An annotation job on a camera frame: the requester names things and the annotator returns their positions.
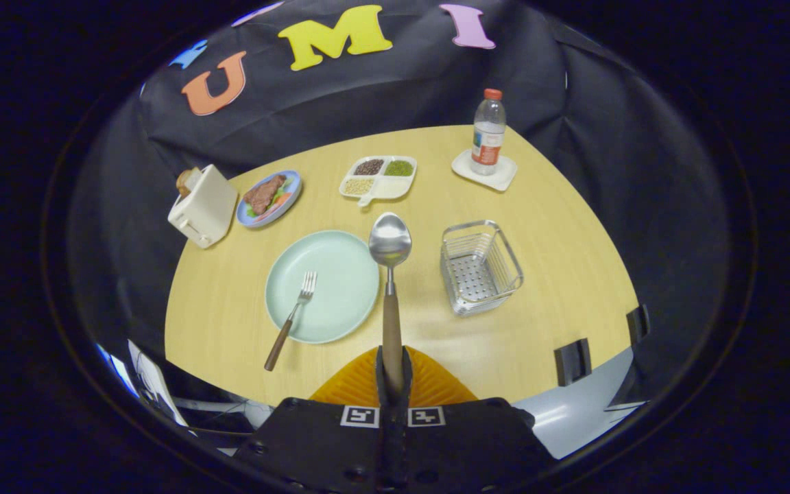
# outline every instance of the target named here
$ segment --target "wooden table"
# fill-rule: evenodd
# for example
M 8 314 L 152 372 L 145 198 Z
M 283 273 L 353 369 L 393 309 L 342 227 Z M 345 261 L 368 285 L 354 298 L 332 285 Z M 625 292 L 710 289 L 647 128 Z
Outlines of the wooden table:
M 571 184 L 511 128 L 502 154 L 517 162 L 505 193 L 459 177 L 455 156 L 470 146 L 471 126 L 417 128 L 370 135 L 305 151 L 246 172 L 232 182 L 245 193 L 273 172 L 304 179 L 297 202 L 260 229 L 232 221 L 207 250 L 186 242 L 166 318 L 167 359 L 224 390 L 279 404 L 309 397 L 333 373 L 382 341 L 382 284 L 376 307 L 355 332 L 328 344 L 286 342 L 274 372 L 263 370 L 278 328 L 264 306 L 264 285 L 277 256 L 305 235 L 341 229 L 367 239 L 380 213 L 407 223 L 414 247 L 396 268 L 404 344 L 424 351 L 478 397 L 509 401 L 557 385 L 554 350 L 589 338 L 593 366 L 630 345 L 626 315 L 637 306 L 630 276 Z M 414 156 L 413 187 L 398 200 L 357 200 L 338 193 L 349 165 L 371 154 Z M 523 287 L 490 312 L 467 318 L 449 306 L 439 269 L 441 235 L 463 222 L 499 223 L 523 267 Z

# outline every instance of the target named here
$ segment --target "orange letter u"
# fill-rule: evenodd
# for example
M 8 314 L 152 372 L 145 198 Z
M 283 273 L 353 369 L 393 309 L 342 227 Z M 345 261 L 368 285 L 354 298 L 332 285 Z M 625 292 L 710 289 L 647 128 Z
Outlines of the orange letter u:
M 225 76 L 228 78 L 228 88 L 222 94 L 217 96 L 209 94 L 209 85 L 206 84 L 206 79 L 211 75 L 209 70 L 185 84 L 182 94 L 188 97 L 188 106 L 191 107 L 194 115 L 212 115 L 228 106 L 242 93 L 246 87 L 246 73 L 242 69 L 242 57 L 245 54 L 245 52 L 232 54 L 219 64 L 219 69 L 224 69 Z

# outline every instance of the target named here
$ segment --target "metal spoon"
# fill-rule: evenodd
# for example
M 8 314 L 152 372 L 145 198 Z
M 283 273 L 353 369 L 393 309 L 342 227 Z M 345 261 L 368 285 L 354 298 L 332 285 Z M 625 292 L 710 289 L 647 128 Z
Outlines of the metal spoon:
M 404 372 L 401 368 L 401 319 L 392 270 L 410 255 L 411 240 L 407 225 L 395 213 L 383 213 L 370 229 L 368 249 L 376 263 L 389 271 L 383 295 L 383 375 L 386 391 L 395 401 L 404 388 Z

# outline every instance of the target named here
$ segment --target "blue plate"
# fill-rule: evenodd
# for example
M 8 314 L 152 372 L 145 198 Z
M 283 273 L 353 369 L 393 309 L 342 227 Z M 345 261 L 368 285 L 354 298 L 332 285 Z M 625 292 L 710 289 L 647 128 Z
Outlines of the blue plate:
M 289 337 L 328 343 L 355 331 L 376 303 L 380 272 L 368 245 L 345 231 L 307 235 L 273 263 L 264 292 L 273 331 L 282 328 L 294 309 L 307 271 L 318 274 L 316 291 L 295 313 Z
M 285 193 L 291 194 L 281 206 L 277 206 L 276 209 L 268 208 L 263 215 L 258 215 L 256 218 L 248 215 L 248 211 L 251 210 L 251 206 L 246 204 L 242 198 L 246 193 L 241 193 L 239 196 L 239 205 L 236 207 L 236 221 L 241 223 L 247 228 L 259 228 L 263 227 L 264 225 L 268 225 L 272 222 L 275 222 L 279 219 L 279 216 L 285 214 L 288 211 L 288 208 L 294 204 L 294 201 L 298 199 L 298 195 L 300 195 L 301 188 L 303 187 L 303 180 L 300 179 L 300 175 L 298 172 L 295 172 L 293 169 L 286 169 L 284 172 L 276 172 L 270 175 L 270 177 L 264 178 L 262 181 L 258 182 L 255 185 L 252 185 L 252 189 L 258 187 L 258 185 L 267 182 L 268 180 L 272 180 L 273 177 L 276 175 L 285 175 L 285 180 L 291 179 L 291 184 L 286 185 L 283 189 Z

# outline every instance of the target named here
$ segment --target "black clip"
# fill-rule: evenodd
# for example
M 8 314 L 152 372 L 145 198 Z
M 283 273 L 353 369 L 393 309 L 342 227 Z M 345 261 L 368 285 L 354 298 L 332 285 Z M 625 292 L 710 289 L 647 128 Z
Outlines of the black clip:
M 554 350 L 554 358 L 557 360 L 557 379 L 561 386 L 570 385 L 593 372 L 587 338 Z
M 627 325 L 630 326 L 630 345 L 636 346 L 651 332 L 648 306 L 642 304 L 627 314 Z

